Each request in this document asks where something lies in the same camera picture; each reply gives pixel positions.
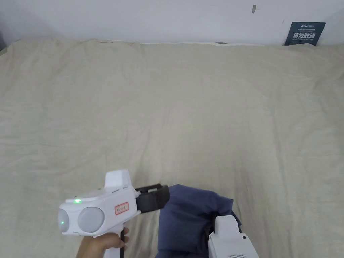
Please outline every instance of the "blue cloth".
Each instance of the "blue cloth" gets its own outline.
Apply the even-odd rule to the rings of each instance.
[[[183,185],[170,188],[170,200],[160,210],[158,254],[155,258],[208,257],[205,229],[213,214],[233,215],[233,199]]]

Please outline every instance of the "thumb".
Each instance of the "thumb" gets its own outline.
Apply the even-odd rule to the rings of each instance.
[[[124,242],[120,239],[117,234],[108,233],[99,237],[95,238],[99,241],[99,245],[102,249],[109,249],[111,247],[114,248],[122,248],[124,247]]]

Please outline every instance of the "white wall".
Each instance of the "white wall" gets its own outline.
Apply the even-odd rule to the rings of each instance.
[[[344,43],[344,0],[0,0],[7,44],[37,35],[283,44],[292,21],[325,21],[319,43]]]

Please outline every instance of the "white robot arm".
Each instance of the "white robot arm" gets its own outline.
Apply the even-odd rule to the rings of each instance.
[[[209,258],[259,258],[250,239],[239,232],[234,216],[218,216],[209,235]]]
[[[134,189],[128,170],[106,174],[105,187],[66,199],[58,224],[63,235],[101,236],[116,233],[123,240],[123,223],[140,213],[161,209],[170,198],[160,184]],[[123,248],[107,249],[104,258],[123,258]]]

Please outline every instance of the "wrinkled fabric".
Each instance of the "wrinkled fabric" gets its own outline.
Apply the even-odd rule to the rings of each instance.
[[[233,215],[233,199],[212,191],[174,185],[169,187],[170,200],[160,211],[158,251],[155,258],[208,257],[208,235],[214,213]]]
[[[135,188],[233,198],[264,258],[344,254],[344,46],[32,38],[0,56],[2,257],[75,257],[58,206],[127,168]],[[159,212],[129,258],[158,252]]]

